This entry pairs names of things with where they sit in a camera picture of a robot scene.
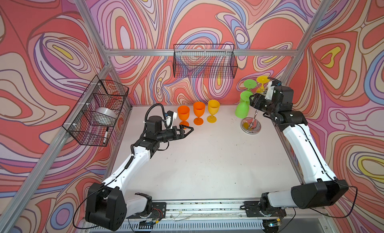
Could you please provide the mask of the orange wine glass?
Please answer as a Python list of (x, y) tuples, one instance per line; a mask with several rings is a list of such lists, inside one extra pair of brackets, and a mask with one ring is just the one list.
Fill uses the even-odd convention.
[(187, 122), (190, 116), (190, 108), (186, 105), (182, 105), (178, 107), (178, 117), (181, 120), (180, 125), (189, 126)]
[(204, 120), (202, 119), (202, 116), (205, 112), (205, 104), (203, 102), (196, 102), (193, 104), (193, 110), (196, 118), (194, 119), (195, 125), (202, 125), (204, 123)]

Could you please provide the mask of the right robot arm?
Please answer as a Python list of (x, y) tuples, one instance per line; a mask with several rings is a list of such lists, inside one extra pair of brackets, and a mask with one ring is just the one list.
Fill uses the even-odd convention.
[(270, 214), (278, 208), (312, 209), (334, 205), (348, 190), (322, 157), (304, 114), (293, 110), (294, 91), (287, 86), (270, 86), (266, 95), (250, 96), (250, 106), (263, 112), (291, 145), (303, 173), (303, 184), (289, 190), (264, 193), (259, 208)]

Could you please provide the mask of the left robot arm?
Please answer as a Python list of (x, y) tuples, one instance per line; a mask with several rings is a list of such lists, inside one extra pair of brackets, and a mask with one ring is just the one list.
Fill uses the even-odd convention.
[(144, 129), (139, 139), (130, 146), (128, 158), (102, 183), (94, 183), (84, 200), (85, 220), (94, 227), (117, 231), (131, 216), (159, 221), (164, 212), (153, 207), (152, 197), (135, 193), (126, 197), (129, 182), (154, 154), (161, 143), (186, 138), (193, 132), (187, 123), (190, 109), (181, 106), (177, 112), (165, 111), (162, 104), (152, 105), (145, 114)]

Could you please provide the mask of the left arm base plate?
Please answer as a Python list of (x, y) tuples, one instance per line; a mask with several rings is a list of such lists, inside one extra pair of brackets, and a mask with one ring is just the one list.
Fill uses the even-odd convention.
[(149, 209), (145, 209), (141, 213), (136, 213), (127, 217), (127, 219), (161, 220), (166, 216), (166, 209), (166, 202), (154, 202)]

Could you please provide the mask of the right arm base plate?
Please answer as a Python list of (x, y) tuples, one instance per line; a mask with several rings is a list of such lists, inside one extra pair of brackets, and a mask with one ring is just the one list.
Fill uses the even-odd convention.
[(287, 216), (285, 209), (274, 208), (269, 203), (263, 201), (245, 201), (240, 209), (246, 212), (248, 218), (255, 217), (276, 217), (284, 218)]

